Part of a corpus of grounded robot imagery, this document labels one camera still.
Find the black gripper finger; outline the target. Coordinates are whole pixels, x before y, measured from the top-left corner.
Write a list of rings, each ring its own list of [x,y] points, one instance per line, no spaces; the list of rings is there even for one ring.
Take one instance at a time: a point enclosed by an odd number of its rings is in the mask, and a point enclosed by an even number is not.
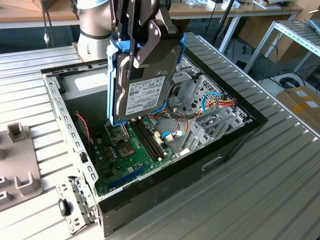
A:
[[[112,0],[111,26],[119,41],[130,40],[129,53],[136,54],[138,20],[140,16],[139,0]]]
[[[180,44],[184,32],[171,20],[171,5],[170,0],[132,1],[132,56],[136,65],[158,63]]]

